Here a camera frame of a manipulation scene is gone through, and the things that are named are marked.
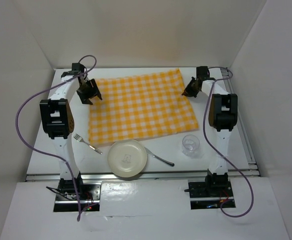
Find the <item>clear plastic cup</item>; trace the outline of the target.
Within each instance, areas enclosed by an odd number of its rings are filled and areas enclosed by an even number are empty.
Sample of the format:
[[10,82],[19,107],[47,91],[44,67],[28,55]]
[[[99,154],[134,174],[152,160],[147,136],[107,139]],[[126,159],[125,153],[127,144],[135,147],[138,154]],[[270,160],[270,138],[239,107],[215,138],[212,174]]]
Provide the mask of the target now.
[[193,134],[182,139],[182,153],[190,158],[200,158],[200,140]]

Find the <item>yellow white checkered cloth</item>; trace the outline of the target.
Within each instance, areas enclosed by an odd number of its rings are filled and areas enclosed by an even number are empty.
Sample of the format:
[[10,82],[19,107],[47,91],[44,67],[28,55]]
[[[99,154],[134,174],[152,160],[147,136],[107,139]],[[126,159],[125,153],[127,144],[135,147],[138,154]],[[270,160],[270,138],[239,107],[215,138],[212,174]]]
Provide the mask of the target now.
[[102,98],[89,110],[88,140],[107,145],[151,139],[199,129],[190,101],[183,96],[178,68],[96,80]]

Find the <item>cream round plate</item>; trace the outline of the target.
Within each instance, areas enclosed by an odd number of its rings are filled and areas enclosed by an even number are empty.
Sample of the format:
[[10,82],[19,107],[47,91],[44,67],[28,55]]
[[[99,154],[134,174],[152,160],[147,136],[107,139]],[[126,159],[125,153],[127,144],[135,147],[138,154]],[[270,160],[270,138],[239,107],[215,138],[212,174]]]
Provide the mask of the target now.
[[134,139],[118,141],[109,149],[107,162],[116,176],[132,178],[141,173],[146,166],[146,149]]

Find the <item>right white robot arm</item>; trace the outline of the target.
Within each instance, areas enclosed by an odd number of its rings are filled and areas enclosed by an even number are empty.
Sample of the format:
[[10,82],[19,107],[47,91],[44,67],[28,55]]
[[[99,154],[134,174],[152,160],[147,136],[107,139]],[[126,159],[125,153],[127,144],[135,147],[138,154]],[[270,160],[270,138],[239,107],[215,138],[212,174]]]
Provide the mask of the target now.
[[196,97],[199,92],[208,96],[204,120],[214,130],[215,144],[208,143],[216,152],[211,160],[204,183],[204,191],[209,196],[215,196],[228,184],[229,140],[238,121],[238,96],[229,93],[217,84],[213,78],[192,77],[182,95]]

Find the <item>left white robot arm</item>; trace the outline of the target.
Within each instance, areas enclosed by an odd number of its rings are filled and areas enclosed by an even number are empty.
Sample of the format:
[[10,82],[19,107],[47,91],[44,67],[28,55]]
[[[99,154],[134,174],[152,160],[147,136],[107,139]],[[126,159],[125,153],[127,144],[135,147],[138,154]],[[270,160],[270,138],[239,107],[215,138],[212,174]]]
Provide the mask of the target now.
[[87,69],[66,71],[61,75],[61,86],[55,93],[39,103],[43,130],[52,140],[56,155],[60,157],[60,182],[58,187],[74,200],[84,195],[80,170],[75,162],[72,148],[72,133],[75,123],[68,99],[78,94],[83,105],[93,105],[92,99],[102,99],[95,79],[89,79]]

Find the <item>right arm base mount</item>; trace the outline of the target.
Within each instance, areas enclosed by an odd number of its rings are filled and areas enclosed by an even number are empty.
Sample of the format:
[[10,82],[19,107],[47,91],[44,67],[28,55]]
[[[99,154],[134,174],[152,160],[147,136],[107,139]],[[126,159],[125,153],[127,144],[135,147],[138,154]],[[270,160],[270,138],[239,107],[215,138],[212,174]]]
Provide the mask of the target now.
[[192,210],[235,208],[234,194],[230,182],[225,187],[208,188],[203,181],[188,182],[188,188],[184,190],[189,194]]

